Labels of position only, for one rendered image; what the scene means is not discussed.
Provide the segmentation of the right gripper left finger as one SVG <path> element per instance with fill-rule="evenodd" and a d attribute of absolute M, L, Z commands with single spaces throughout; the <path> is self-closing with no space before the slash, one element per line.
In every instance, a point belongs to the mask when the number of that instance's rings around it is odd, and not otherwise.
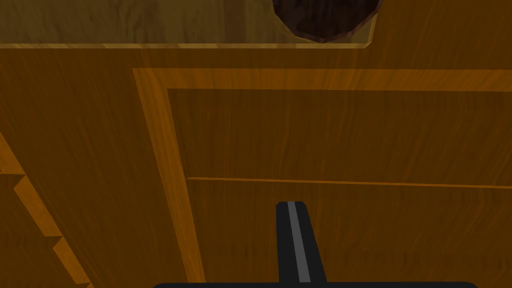
<path fill-rule="evenodd" d="M 279 282 L 304 282 L 305 249 L 294 201 L 276 205 L 276 237 Z"/>

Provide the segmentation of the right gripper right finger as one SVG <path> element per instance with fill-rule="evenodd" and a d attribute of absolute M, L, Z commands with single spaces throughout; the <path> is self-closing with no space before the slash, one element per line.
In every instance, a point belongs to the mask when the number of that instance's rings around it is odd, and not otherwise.
<path fill-rule="evenodd" d="M 326 283 L 315 233 L 304 202 L 291 203 L 291 231 L 299 282 Z"/>

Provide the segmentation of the dark brown round knob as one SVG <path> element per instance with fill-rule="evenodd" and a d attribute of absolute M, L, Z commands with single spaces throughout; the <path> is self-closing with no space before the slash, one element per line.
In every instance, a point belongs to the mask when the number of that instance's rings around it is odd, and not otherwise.
<path fill-rule="evenodd" d="M 353 36 L 384 0 L 272 0 L 273 11 L 296 37 L 331 43 Z"/>

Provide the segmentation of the brown wooden cupboard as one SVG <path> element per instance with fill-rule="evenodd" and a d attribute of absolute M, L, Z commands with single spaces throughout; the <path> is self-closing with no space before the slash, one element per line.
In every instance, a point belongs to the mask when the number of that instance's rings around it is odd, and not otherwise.
<path fill-rule="evenodd" d="M 512 0 L 383 0 L 353 36 L 295 36 L 273 0 L 0 0 L 4 286 L 190 281 L 133 70 L 512 71 Z"/>

